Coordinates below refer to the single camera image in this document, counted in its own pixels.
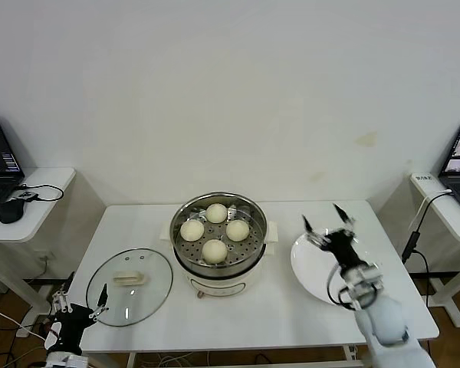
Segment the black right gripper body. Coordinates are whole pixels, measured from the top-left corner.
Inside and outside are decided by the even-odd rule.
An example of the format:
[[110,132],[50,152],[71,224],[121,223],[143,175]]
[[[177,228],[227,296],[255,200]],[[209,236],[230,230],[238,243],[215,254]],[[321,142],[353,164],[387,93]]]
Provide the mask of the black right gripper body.
[[340,229],[325,236],[326,245],[324,250],[333,254],[340,269],[348,271],[363,264],[356,251],[353,249],[353,233]]

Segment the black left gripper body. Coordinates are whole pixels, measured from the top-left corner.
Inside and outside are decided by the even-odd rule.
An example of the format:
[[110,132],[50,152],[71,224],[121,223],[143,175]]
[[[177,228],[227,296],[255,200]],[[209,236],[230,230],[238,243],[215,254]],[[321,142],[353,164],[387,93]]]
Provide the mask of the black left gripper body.
[[92,309],[80,305],[72,305],[72,312],[58,311],[54,322],[61,324],[59,339],[49,348],[49,352],[82,353],[80,348],[84,330],[95,324],[91,314]]

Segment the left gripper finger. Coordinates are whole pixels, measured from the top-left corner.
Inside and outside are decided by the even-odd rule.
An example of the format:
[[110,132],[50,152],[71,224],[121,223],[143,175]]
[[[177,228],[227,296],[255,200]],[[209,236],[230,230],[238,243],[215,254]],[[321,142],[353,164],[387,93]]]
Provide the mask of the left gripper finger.
[[100,296],[97,301],[97,307],[93,310],[93,312],[89,315],[89,318],[91,320],[97,320],[98,317],[106,310],[108,310],[107,307],[107,299],[108,299],[108,293],[107,293],[107,284],[103,285],[103,289],[100,293]]
[[73,307],[68,299],[68,291],[74,279],[74,271],[70,273],[67,280],[60,286],[60,288],[52,296],[52,307],[54,312],[72,313]]

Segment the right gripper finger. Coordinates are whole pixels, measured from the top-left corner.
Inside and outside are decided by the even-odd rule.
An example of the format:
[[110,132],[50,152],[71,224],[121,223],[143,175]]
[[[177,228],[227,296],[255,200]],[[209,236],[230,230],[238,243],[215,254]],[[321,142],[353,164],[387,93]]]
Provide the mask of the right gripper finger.
[[325,235],[314,231],[311,227],[311,224],[304,215],[302,215],[302,219],[304,221],[304,229],[307,241],[319,249],[328,249],[330,239]]
[[355,238],[355,219],[350,217],[345,210],[343,210],[339,205],[336,203],[333,204],[337,214],[339,215],[341,221],[343,222],[342,228],[335,229],[331,234],[332,235],[344,235],[350,238]]

